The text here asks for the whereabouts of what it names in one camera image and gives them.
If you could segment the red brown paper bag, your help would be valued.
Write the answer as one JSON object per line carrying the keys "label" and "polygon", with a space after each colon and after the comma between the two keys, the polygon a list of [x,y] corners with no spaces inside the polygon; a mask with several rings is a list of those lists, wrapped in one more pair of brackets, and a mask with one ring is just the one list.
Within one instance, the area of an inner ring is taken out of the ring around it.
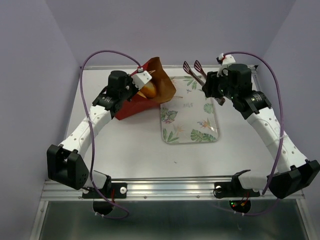
{"label": "red brown paper bag", "polygon": [[135,114],[151,108],[157,108],[161,104],[169,102],[176,94],[176,88],[172,80],[164,71],[160,58],[150,58],[143,66],[152,77],[131,101],[125,101],[121,110],[115,115],[118,120],[124,120]]}

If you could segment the long orange baguette bread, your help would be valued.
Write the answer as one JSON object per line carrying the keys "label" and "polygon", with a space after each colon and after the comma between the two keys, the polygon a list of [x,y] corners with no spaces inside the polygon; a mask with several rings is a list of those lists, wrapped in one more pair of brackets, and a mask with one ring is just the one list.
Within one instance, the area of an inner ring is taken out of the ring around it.
{"label": "long orange baguette bread", "polygon": [[152,81],[149,81],[141,90],[143,94],[148,99],[153,99],[157,96],[157,88]]}

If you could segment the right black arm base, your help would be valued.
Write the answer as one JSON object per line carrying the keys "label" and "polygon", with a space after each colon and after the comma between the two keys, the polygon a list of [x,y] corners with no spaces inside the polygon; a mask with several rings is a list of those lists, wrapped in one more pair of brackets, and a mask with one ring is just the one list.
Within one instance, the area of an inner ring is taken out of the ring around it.
{"label": "right black arm base", "polygon": [[229,205],[236,213],[247,214],[251,209],[251,198],[260,196],[259,191],[244,189],[236,183],[216,182],[214,184],[213,195],[217,199],[230,198]]}

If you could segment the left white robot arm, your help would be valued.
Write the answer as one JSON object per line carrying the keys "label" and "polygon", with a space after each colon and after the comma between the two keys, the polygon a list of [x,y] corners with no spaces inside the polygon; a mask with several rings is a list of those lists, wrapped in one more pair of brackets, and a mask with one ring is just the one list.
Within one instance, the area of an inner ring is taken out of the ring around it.
{"label": "left white robot arm", "polygon": [[123,107],[138,93],[151,76],[146,72],[130,75],[113,70],[105,86],[85,109],[86,117],[59,145],[51,145],[46,152],[48,178],[75,190],[95,191],[100,197],[111,193],[111,177],[87,167],[84,156],[94,148],[95,137]]}

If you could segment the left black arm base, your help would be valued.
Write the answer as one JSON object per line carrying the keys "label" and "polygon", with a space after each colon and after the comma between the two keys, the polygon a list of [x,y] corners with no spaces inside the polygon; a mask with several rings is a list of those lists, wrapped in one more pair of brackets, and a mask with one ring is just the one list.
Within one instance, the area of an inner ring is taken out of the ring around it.
{"label": "left black arm base", "polygon": [[101,216],[109,216],[110,213],[115,209],[115,200],[127,198],[127,186],[128,185],[126,182],[109,182],[106,186],[99,190],[112,203],[104,200],[92,187],[82,191],[82,198],[85,200],[93,200],[92,207],[95,213]]}

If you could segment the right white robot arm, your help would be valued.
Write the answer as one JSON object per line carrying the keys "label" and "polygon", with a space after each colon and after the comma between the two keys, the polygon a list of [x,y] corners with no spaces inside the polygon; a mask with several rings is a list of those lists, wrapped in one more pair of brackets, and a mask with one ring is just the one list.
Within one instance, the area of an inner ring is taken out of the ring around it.
{"label": "right white robot arm", "polygon": [[229,99],[235,110],[254,128],[272,158],[277,163],[274,175],[242,170],[223,183],[216,192],[217,198],[241,197],[250,192],[253,197],[267,189],[276,198],[284,199],[310,185],[318,172],[317,160],[308,160],[289,136],[281,131],[272,105],[266,95],[253,89],[251,69],[234,63],[221,73],[209,71],[202,90],[207,98]]}

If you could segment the floral patterned tray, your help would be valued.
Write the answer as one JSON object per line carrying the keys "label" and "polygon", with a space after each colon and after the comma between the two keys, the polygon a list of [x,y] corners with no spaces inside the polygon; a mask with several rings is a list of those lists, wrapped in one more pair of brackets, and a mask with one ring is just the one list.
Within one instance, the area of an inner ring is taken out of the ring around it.
{"label": "floral patterned tray", "polygon": [[162,138],[167,144],[213,143],[219,138],[215,100],[205,97],[190,76],[170,77],[176,93],[160,105]]}

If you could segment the aluminium mounting rail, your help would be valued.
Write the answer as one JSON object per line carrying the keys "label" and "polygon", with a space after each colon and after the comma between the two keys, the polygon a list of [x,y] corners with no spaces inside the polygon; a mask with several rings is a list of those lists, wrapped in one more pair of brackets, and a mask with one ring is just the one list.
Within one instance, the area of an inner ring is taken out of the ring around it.
{"label": "aluminium mounting rail", "polygon": [[[113,183],[127,183],[124,201],[216,201],[213,191],[216,183],[229,182],[230,177],[173,177],[113,179]],[[75,190],[55,181],[46,181],[42,201],[84,201],[81,190]]]}

